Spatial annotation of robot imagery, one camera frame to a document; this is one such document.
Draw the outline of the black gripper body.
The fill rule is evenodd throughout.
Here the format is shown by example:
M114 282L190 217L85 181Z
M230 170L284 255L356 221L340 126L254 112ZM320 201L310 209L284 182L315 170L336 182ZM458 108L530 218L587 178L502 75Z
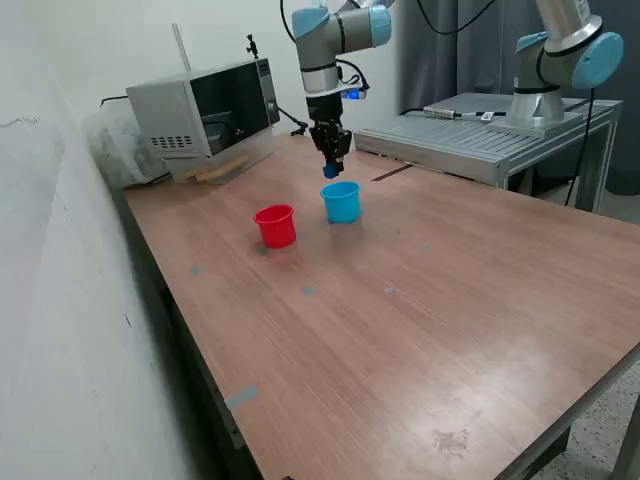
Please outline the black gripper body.
M343 106L340 96L307 97L306 104L309 118L313 122L310 127L311 132L326 126L342 129Z

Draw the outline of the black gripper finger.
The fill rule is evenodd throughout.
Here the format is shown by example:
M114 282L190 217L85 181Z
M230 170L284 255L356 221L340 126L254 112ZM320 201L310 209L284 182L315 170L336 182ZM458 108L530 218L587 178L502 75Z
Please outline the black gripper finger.
M325 127L311 127L309 129L311 138L318 151L320 151L325 159L325 164L332 163L332 145L331 137Z
M349 130L339 129L332 140L333 145L333 164L336 173L344 170L343 159L349 153L352 141L352 132Z

